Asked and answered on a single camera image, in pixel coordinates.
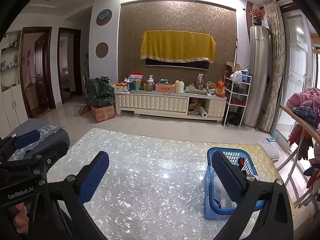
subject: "table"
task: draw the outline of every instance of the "table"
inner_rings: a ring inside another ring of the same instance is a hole
[[[297,155],[297,153],[299,152],[300,150],[300,146],[301,146],[301,143],[302,143],[302,139],[304,138],[304,134],[305,132],[307,132],[308,134],[311,135],[311,137],[313,139],[315,139],[315,141],[320,144],[320,135],[317,133],[316,131],[316,128],[313,127],[312,125],[308,124],[306,121],[302,120],[300,117],[298,117],[297,115],[295,115],[292,110],[288,107],[288,106],[285,106],[285,105],[281,105],[279,104],[279,107],[280,109],[282,109],[283,111],[285,111],[289,116],[291,116],[298,124],[300,124],[302,126],[302,132],[301,132],[301,137],[300,137],[300,143],[299,143],[299,146],[298,148],[290,154],[290,156],[279,166],[278,168],[278,171],[280,171],[284,166],[286,166],[286,164],[293,158],[295,157],[295,155]],[[298,161],[298,157],[296,157],[294,159],[294,162],[293,162],[293,165],[291,167],[291,170],[288,174],[288,178],[285,182],[285,185],[288,184],[289,180],[291,180],[291,176],[292,176],[292,173],[293,173],[293,170],[295,168],[295,166],[297,165],[297,161]],[[296,207],[298,206],[302,201],[303,199],[310,193],[312,192],[312,187],[310,187],[307,192],[305,194],[303,194],[300,198],[297,197],[297,201],[293,203],[293,205]]]
[[[204,219],[206,153],[211,147],[242,149],[261,180],[280,178],[260,145],[169,140],[94,128],[55,163],[48,181],[76,174],[100,150],[106,151],[109,168],[84,206],[108,239],[212,240],[226,221]],[[258,214],[252,214],[242,238],[250,234]]]

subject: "paper towel roll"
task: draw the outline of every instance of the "paper towel roll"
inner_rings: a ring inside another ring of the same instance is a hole
[[[207,112],[205,111],[205,109],[201,106],[200,108],[200,113],[201,113],[201,116],[206,118],[208,116]]]

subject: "bowl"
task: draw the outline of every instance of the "bowl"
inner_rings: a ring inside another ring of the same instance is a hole
[[[210,94],[210,95],[215,95],[216,94],[216,90],[215,89],[209,89],[209,88],[206,88],[207,89],[207,92]]]

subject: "white tiled floor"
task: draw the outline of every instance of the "white tiled floor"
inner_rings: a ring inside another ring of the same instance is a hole
[[[82,116],[79,115],[79,109],[83,105],[84,101],[82,97],[72,98],[64,105],[42,114],[39,119],[62,126],[69,134],[71,146],[91,128],[102,128],[158,138],[213,143],[256,144],[259,140],[271,137],[268,133],[261,130],[223,127],[217,122],[147,115],[134,116],[133,112],[125,111],[120,115],[116,115],[114,119],[96,123],[91,112],[83,114]],[[287,158],[287,155],[280,147],[277,148],[277,151],[280,154],[280,159],[275,164],[276,167],[280,166]],[[292,162],[289,162],[280,171],[283,180],[286,180],[291,166]],[[302,195],[306,191],[306,183],[297,168],[295,168],[292,177],[299,195]],[[295,201],[296,198],[290,182],[287,189],[292,200]],[[311,217],[314,212],[313,204],[309,204],[307,207],[302,207],[299,210],[296,209],[297,218],[294,221],[294,227],[300,231],[298,230],[298,233],[295,234],[295,239],[301,236],[301,232],[303,231],[301,231],[301,227],[305,227],[306,222],[311,222],[309,217]]]

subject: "green plastic bag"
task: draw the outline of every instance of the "green plastic bag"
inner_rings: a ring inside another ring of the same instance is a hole
[[[85,101],[91,106],[103,107],[115,98],[115,89],[101,80],[85,79],[88,96]]]

